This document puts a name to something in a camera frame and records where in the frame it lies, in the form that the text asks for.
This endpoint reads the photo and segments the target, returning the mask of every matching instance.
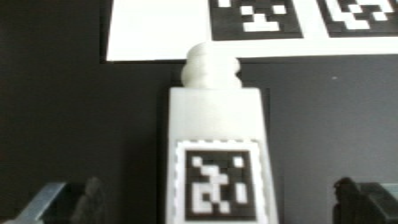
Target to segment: white card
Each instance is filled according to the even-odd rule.
[[[398,0],[113,0],[108,61],[398,54]]]

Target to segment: black surface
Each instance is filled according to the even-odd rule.
[[[181,64],[99,64],[97,9],[94,0],[0,1],[0,216],[48,181],[97,176],[108,223],[156,223]],[[396,55],[346,56],[241,66],[245,85],[270,92],[282,224],[332,223],[341,177],[398,182],[396,62]]]

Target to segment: black background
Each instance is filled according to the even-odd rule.
[[[48,181],[105,182],[108,223],[161,221],[167,89],[183,62],[101,64],[110,1],[0,0],[0,216]],[[330,224],[334,182],[398,182],[398,56],[247,61],[268,88],[282,224]]]

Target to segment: printed square pattern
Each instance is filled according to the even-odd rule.
[[[209,0],[213,40],[302,38],[289,0]]]
[[[330,37],[398,36],[396,0],[318,0]]]
[[[184,198],[186,221],[256,220],[247,151],[186,152]]]
[[[181,141],[172,223],[270,224],[256,142]]]

